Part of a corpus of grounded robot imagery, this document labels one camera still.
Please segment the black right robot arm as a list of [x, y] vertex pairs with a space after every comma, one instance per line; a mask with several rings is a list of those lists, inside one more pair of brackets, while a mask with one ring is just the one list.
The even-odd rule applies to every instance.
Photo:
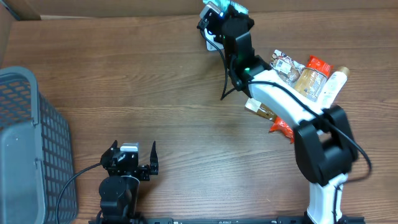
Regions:
[[321, 108], [282, 81], [277, 72], [255, 55], [250, 30], [254, 21], [229, 5], [220, 16], [228, 74], [234, 90], [270, 106], [293, 129], [295, 159], [310, 182], [306, 218], [311, 223], [344, 223], [343, 186], [358, 159], [344, 110]]

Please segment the grey plastic basket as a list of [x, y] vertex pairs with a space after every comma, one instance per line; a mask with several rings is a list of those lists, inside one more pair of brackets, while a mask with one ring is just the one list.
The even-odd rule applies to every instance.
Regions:
[[24, 67], [1, 69], [1, 223], [72, 223], [78, 215], [67, 120]]

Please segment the teal snack packet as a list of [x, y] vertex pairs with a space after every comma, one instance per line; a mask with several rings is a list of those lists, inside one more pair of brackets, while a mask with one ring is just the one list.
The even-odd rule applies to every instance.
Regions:
[[202, 0], [203, 4], [213, 3], [221, 12], [227, 12], [229, 5], [233, 6], [235, 10], [243, 14], [248, 14], [249, 10], [244, 6], [234, 2], [232, 0]]

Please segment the white cream tube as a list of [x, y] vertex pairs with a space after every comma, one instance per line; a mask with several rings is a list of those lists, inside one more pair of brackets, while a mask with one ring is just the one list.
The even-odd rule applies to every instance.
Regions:
[[333, 104], [340, 90], [347, 82], [349, 75], [350, 70], [347, 67], [339, 67], [330, 75], [317, 99], [317, 104], [320, 108], [329, 108]]

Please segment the orange spaghetti packet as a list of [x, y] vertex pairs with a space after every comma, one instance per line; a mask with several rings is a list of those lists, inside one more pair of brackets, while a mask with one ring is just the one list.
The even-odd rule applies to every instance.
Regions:
[[[330, 76], [333, 66], [320, 60], [316, 56], [311, 55], [306, 66], [300, 72], [300, 76], [293, 84], [293, 89], [299, 92], [307, 99], [317, 102], [318, 97]], [[276, 117], [274, 124], [271, 126], [270, 132], [280, 131], [285, 137], [290, 139], [290, 143], [294, 142], [294, 133], [291, 127]]]

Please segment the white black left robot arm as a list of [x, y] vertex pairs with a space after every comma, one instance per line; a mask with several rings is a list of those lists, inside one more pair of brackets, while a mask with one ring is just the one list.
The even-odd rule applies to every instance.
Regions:
[[159, 173], [156, 143], [152, 144], [150, 163], [139, 164], [139, 144], [124, 143], [120, 147], [115, 141], [103, 153], [100, 164], [109, 177], [99, 185], [100, 211], [93, 223], [143, 224], [147, 223], [141, 213], [136, 212], [139, 185]]

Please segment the brown white nut pouch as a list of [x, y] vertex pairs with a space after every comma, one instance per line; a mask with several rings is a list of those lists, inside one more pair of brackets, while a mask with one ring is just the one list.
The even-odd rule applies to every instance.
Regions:
[[[274, 50], [269, 64], [277, 71], [278, 76], [291, 87], [295, 86], [305, 68], [304, 65], [277, 49]], [[277, 118], [272, 110], [253, 98], [247, 100], [245, 109], [271, 121], [275, 121]]]

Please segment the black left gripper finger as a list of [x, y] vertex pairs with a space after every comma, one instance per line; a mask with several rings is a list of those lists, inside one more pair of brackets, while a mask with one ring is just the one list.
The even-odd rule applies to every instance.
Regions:
[[115, 150], [118, 148], [118, 141], [115, 140], [112, 145], [102, 154], [100, 161], [109, 162], [114, 156]]
[[159, 173], [159, 159], [156, 151], [156, 141], [154, 141], [150, 152], [150, 174], [157, 175], [158, 173]]

